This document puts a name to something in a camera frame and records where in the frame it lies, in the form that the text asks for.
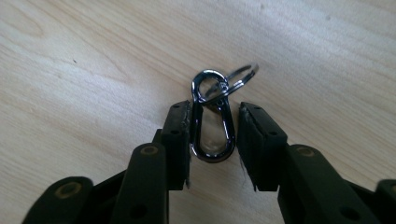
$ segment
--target metal snap hook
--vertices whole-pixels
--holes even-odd
[[[203,103],[212,100],[204,97],[199,89],[201,83],[207,79],[213,78],[217,81],[221,92],[226,92],[228,90],[228,82],[225,77],[214,70],[204,70],[199,73],[192,81],[191,93],[192,93],[192,111],[191,111],[191,130],[190,130],[190,141],[191,149],[195,156],[197,156],[202,161],[207,162],[220,162],[226,160],[233,153],[233,148],[235,147],[235,130],[233,128],[233,117],[230,110],[230,104],[228,102],[228,97],[223,96],[219,98],[216,102],[213,101],[211,105],[217,109],[221,114],[222,124],[225,132],[226,144],[225,149],[220,153],[207,153],[201,149],[201,127],[203,119]]]

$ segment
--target black plastic part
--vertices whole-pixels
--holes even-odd
[[[137,147],[120,187],[110,223],[168,223],[165,148]]]
[[[172,105],[161,131],[161,137],[154,137],[166,148],[168,164],[168,189],[182,190],[184,183],[189,184],[190,174],[190,102],[184,101]]]
[[[285,223],[379,223],[316,149],[288,147],[283,166],[278,202]]]
[[[72,176],[59,180],[35,202],[23,223],[82,222],[91,191],[89,178]]]
[[[376,208],[378,217],[383,223],[396,223],[396,180],[381,180],[375,190],[375,198],[379,206]]]
[[[242,162],[259,191],[276,191],[280,157],[288,137],[259,106],[241,103],[237,146]]]

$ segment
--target light wooden surface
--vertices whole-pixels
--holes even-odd
[[[234,112],[262,106],[368,189],[396,178],[395,22],[391,0],[1,1],[0,222],[59,179],[125,169],[199,71],[250,62]],[[170,194],[171,223],[283,223],[237,151],[193,158],[191,182]]]

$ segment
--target metal loop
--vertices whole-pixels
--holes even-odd
[[[237,91],[239,88],[243,87],[245,84],[247,84],[250,79],[252,77],[254,77],[254,75],[256,75],[257,71],[259,71],[259,66],[256,63],[251,63],[251,64],[247,64],[243,67],[240,67],[238,69],[236,69],[235,71],[231,72],[230,75],[228,75],[225,79],[226,82],[229,82],[231,79],[233,79],[234,77],[244,73],[245,71],[247,71],[247,74],[240,80],[236,81],[231,88],[228,88],[227,90],[224,90],[222,87],[220,87],[219,83],[216,83],[215,85],[213,85],[206,93],[205,93],[205,97],[208,97],[209,95],[211,95],[212,93],[218,91],[218,89],[220,89],[220,93],[218,95],[216,95],[215,97],[211,98],[211,99],[206,99],[205,97],[203,97],[203,101],[201,101],[201,104],[203,105],[212,105],[215,104],[216,101],[218,101],[219,99],[230,95],[231,93]]]
[[[228,82],[225,77],[214,70],[205,70],[199,73],[192,81],[191,93],[192,93],[192,111],[191,111],[191,130],[190,130],[190,141],[191,149],[195,156],[200,160],[207,162],[220,162],[226,160],[233,153],[233,148],[235,147],[235,130],[233,128],[233,117],[230,110],[230,104],[228,102],[228,97],[224,96],[219,98],[214,102],[213,106],[221,114],[221,119],[224,127],[226,144],[225,149],[218,154],[211,154],[203,151],[201,149],[201,127],[203,119],[203,102],[206,98],[199,92],[199,86],[202,81],[207,78],[214,78],[218,83],[222,91],[228,90]]]

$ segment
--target key ring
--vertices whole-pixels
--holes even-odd
[[[231,72],[230,75],[228,75],[225,79],[228,82],[231,79],[233,79],[234,77],[242,74],[243,72],[245,72],[247,70],[248,70],[247,74],[242,79],[235,82],[231,86],[231,88],[224,89],[223,87],[220,87],[220,89],[221,89],[220,94],[207,100],[206,97],[208,97],[210,94],[212,94],[213,92],[215,92],[219,89],[219,83],[216,83],[215,85],[213,85],[205,93],[205,97],[201,97],[200,103],[202,105],[212,105],[212,104],[215,104],[216,101],[218,101],[220,98],[228,96],[231,93],[237,91],[239,88],[246,85],[250,81],[250,79],[254,77],[254,75],[256,75],[257,71],[259,71],[259,66],[256,63],[247,64],[247,65],[240,67],[240,68],[236,69],[235,71]]]

